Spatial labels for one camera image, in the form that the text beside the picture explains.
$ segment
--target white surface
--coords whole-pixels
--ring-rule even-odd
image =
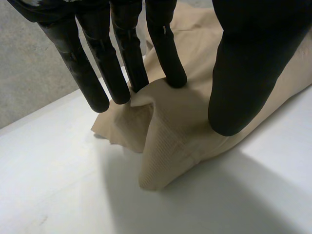
[[[312,87],[164,191],[76,91],[0,130],[1,234],[312,234]]]

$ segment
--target beige cloth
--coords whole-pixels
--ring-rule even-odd
[[[187,87],[173,89],[162,79],[150,38],[145,67],[151,84],[132,94],[131,103],[111,102],[92,130],[135,152],[143,152],[139,185],[160,190],[196,164],[235,146],[288,98],[312,83],[312,32],[277,80],[260,113],[235,136],[214,132],[207,117],[212,71],[222,28],[214,10],[178,4],[171,24]]]

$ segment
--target robotic hand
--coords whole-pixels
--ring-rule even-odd
[[[137,92],[148,84],[136,35],[142,0],[8,1],[28,20],[39,23],[96,112],[107,110],[109,101],[80,44],[75,16],[116,103],[126,103],[130,94],[108,36],[110,9],[132,89]],[[146,0],[146,18],[167,82],[179,88],[187,78],[169,27],[176,1]],[[310,30],[312,0],[213,0],[213,4],[224,33],[213,71],[208,119],[217,133],[232,136],[260,112]]]
[[[37,22],[54,43],[91,108],[105,112],[109,100],[81,46],[75,17],[106,86],[117,104],[130,92],[109,38],[110,13],[114,33],[134,92],[148,82],[136,26],[142,0],[8,0],[26,19]],[[177,0],[146,0],[146,20],[160,65],[169,85],[184,86],[187,77],[170,29]]]

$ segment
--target black robotic finger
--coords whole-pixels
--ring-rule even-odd
[[[126,72],[134,92],[149,84],[144,68],[136,26],[142,11],[142,0],[111,1],[112,23]]]
[[[82,26],[112,99],[117,104],[127,103],[130,100],[129,88],[109,38],[110,5],[108,1],[104,7],[87,13],[78,13],[76,17]]]
[[[217,133],[232,136],[265,105],[278,77],[311,28],[312,5],[268,26],[267,14],[259,14],[263,19],[250,22],[242,14],[231,15],[232,8],[226,8],[228,1],[223,1],[224,5],[221,0],[215,2],[216,14],[225,27],[213,71],[208,119]]]
[[[56,46],[91,108],[98,113],[106,111],[109,100],[81,46],[75,16],[39,26]]]
[[[146,0],[146,21],[167,82],[174,88],[180,88],[186,84],[187,77],[170,28],[176,2],[177,0]]]

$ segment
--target concrete wall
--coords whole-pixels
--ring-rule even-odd
[[[211,0],[183,0],[197,7],[211,7]],[[78,87],[56,48],[35,23],[28,22],[7,1],[0,1],[0,128],[65,96]],[[137,28],[145,54],[145,13]],[[87,56],[100,77],[79,27]],[[115,48],[117,43],[111,33]],[[118,59],[122,65],[119,51]]]

